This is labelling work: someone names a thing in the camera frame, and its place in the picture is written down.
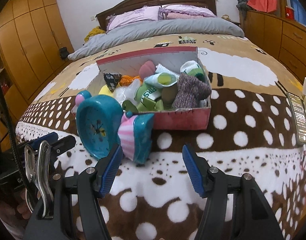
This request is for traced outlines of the person's left hand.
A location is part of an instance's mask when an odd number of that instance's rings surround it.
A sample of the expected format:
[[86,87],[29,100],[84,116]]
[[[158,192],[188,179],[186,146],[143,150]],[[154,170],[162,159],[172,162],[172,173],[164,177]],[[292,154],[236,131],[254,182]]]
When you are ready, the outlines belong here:
[[16,239],[22,239],[31,212],[26,204],[25,189],[16,194],[20,202],[16,208],[0,202],[0,220],[9,233]]

